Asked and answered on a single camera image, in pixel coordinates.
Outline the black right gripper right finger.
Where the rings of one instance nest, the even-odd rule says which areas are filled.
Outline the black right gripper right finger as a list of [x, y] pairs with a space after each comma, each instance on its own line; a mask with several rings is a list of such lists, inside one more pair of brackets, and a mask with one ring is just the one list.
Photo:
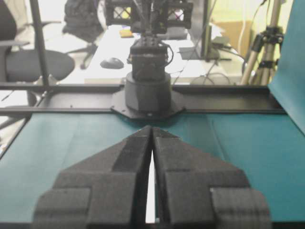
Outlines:
[[161, 130], [152, 130], [163, 221], [175, 229], [269, 229], [264, 195], [245, 172]]

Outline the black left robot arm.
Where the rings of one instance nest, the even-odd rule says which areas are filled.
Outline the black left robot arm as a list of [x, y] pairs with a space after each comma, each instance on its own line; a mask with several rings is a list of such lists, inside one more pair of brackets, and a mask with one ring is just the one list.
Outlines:
[[187, 0], [107, 0], [107, 25], [127, 25], [138, 33], [130, 47], [132, 71], [124, 89], [113, 94], [112, 110], [129, 117], [170, 116], [184, 109], [183, 95], [172, 90], [165, 71], [173, 61], [170, 45], [158, 38], [169, 27], [191, 27], [193, 4]]

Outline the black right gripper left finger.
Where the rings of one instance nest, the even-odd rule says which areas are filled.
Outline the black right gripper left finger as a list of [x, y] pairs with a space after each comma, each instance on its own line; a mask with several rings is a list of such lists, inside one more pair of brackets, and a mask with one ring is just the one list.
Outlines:
[[152, 128], [62, 170], [39, 198], [35, 229], [131, 229], [145, 224]]

